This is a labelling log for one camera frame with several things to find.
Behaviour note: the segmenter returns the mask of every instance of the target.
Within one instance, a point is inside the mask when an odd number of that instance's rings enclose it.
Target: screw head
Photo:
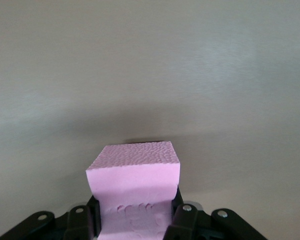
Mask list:
[[[75,213],[79,214],[79,213],[82,213],[83,211],[84,211],[84,209],[82,207],[80,207],[75,210]]]
[[[183,210],[187,211],[187,212],[190,212],[192,210],[192,207],[190,205],[184,205],[182,207]]]
[[[223,211],[223,210],[218,211],[218,215],[220,217],[223,217],[223,218],[228,217],[228,213],[226,211]]]
[[[48,216],[47,216],[46,214],[43,214],[43,215],[40,215],[40,216],[38,217],[38,220],[39,220],[39,221],[42,221],[42,220],[45,220],[47,217],[48,217]]]

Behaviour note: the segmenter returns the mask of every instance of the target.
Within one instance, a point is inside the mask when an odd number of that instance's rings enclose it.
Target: white backdrop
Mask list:
[[[158,140],[185,200],[300,240],[300,1],[0,1],[0,235]]]

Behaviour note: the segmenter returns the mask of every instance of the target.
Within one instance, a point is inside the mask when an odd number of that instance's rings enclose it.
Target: textured foam surface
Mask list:
[[[100,201],[99,240],[163,238],[180,176],[171,142],[106,146],[86,175]]]

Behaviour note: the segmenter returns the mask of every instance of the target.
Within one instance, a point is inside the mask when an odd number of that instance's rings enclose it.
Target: pink foam block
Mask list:
[[[163,238],[180,176],[171,142],[106,146],[86,175],[100,202],[99,240]]]

